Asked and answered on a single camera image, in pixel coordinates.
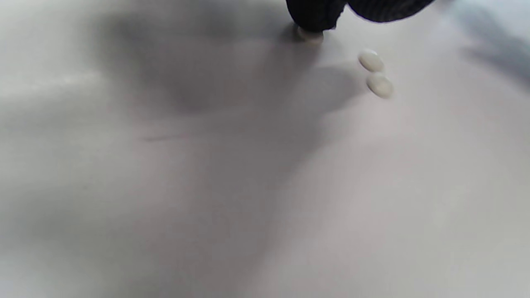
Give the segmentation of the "person's left hand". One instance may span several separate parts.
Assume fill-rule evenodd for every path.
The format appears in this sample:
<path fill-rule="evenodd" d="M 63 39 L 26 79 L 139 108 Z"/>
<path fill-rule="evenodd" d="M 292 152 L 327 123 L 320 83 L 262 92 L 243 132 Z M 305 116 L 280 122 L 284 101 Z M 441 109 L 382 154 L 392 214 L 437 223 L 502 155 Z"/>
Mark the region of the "person's left hand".
<path fill-rule="evenodd" d="M 412 17 L 432 0 L 288 0 L 286 4 L 299 27 L 318 33 L 334 29 L 346 6 L 362 19 L 389 23 Z"/>

